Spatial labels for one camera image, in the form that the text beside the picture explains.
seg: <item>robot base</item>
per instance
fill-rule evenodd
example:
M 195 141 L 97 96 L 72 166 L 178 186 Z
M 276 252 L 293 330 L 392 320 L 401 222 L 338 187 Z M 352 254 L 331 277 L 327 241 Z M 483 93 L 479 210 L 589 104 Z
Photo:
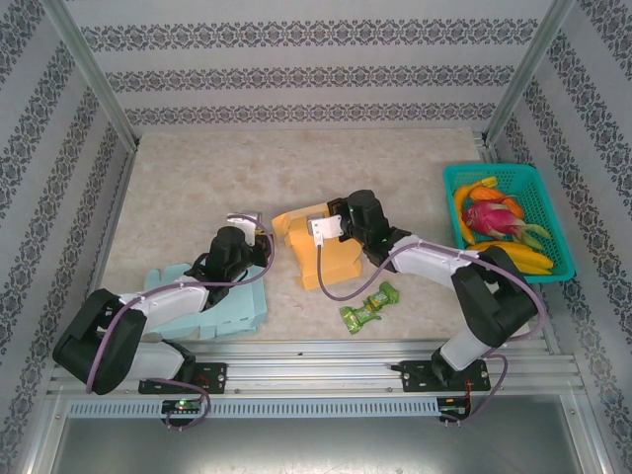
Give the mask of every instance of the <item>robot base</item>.
M 221 362 L 196 362 L 194 374 L 187 383 L 203 388 L 209 395 L 222 395 L 226 388 L 227 365 Z M 141 395 L 171 395 L 197 393 L 195 390 L 157 383 L 150 380 L 138 382 Z
M 487 364 L 481 359 L 474 360 L 469 367 L 456 373 L 447 384 L 436 378 L 430 360 L 402 360 L 397 365 L 391 365 L 391 369 L 401 372 L 405 392 L 467 391 L 468 383 L 471 392 L 487 392 L 492 388 Z

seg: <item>white clamp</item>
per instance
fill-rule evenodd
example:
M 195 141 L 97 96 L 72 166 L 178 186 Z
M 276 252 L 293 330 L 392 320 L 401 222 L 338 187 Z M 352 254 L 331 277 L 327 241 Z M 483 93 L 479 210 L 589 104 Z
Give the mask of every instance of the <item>white clamp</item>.
M 314 245 L 322 247 L 325 239 L 341 237 L 344 232 L 341 227 L 343 218 L 340 215 L 323 217 L 322 219 L 310 219 L 308 221 L 310 233 L 314 236 Z
M 247 215 L 248 217 L 257 219 L 260 222 L 262 220 L 262 214 L 255 210 L 244 210 L 243 212 L 237 212 L 237 213 Z M 241 217 L 233 217 L 231 219 L 228 219 L 228 222 L 230 222 L 232 225 L 234 225 L 238 229 L 241 229 L 244 231 L 244 234 L 246 234 L 246 243 L 248 245 L 250 245 L 251 247 L 255 245 L 255 233 L 257 231 L 257 226 L 255 225 L 254 222 L 251 222 L 250 220 L 242 219 Z

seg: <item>light blue box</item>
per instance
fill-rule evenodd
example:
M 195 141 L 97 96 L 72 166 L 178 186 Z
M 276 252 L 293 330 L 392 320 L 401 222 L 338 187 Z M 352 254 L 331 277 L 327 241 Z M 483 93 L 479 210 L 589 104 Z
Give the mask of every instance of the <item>light blue box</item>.
M 162 274 L 152 270 L 145 278 L 145 291 L 171 283 L 181 277 L 191 266 L 177 264 L 167 267 Z M 252 278 L 263 271 L 260 267 L 251 267 L 246 277 Z M 235 286 L 219 303 L 206 311 L 186 314 L 174 321 L 155 328 L 152 333 L 160 333 L 165 339 L 181 339 L 199 329 L 200 339 L 213 339 L 236 333 L 254 333 L 268 314 L 264 279 L 250 284 Z

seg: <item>marble surface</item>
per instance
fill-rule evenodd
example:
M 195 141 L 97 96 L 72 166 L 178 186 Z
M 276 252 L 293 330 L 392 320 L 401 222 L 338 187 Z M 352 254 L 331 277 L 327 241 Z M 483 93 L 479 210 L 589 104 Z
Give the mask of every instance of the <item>marble surface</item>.
M 191 262 L 206 252 L 225 215 L 243 209 L 273 217 L 371 189 L 391 225 L 452 245 L 442 170 L 478 161 L 467 128 L 145 133 L 140 142 L 102 286 L 142 289 L 147 271 Z M 251 340 L 434 339 L 464 326 L 454 292 L 411 275 L 384 273 L 400 302 L 387 306 L 352 336 L 339 308 L 361 306 L 305 291 L 294 254 L 276 246 L 265 277 L 268 319 Z M 332 285 L 348 294 L 374 267 L 362 256 L 362 275 Z

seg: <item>yellow banana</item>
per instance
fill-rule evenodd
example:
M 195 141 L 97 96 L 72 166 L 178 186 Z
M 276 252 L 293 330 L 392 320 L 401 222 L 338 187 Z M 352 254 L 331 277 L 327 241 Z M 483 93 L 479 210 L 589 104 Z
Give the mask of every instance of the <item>yellow banana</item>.
M 551 271 L 550 270 L 546 270 L 546 269 L 541 269 L 539 267 L 533 267 L 531 265 L 528 264 L 524 264 L 523 262 L 513 262 L 515 264 L 515 267 L 520 270 L 522 273 L 524 274 L 530 274 L 530 275 L 551 275 Z
M 535 252 L 530 247 L 517 242 L 490 240 L 472 245 L 468 247 L 467 250 L 483 251 L 492 246 L 500 247 L 505 250 L 515 264 L 521 263 L 530 267 L 537 267 L 542 270 L 549 270 L 555 266 L 555 263 L 545 255 Z
M 486 188 L 492 188 L 493 186 L 498 184 L 498 180 L 495 176 L 490 176 L 489 178 L 484 178 L 481 181 L 477 181 L 471 185 L 464 185 L 458 188 L 454 195 L 452 196 L 454 199 L 454 207 L 456 208 L 456 216 L 458 218 L 458 227 L 461 231 L 461 235 L 463 236 L 463 240 L 468 244 L 472 245 L 476 243 L 474 240 L 474 236 L 472 235 L 472 231 L 465 225 L 463 221 L 463 204 L 467 199 L 467 196 L 470 194 L 474 188 L 478 188 L 479 186 L 485 186 Z

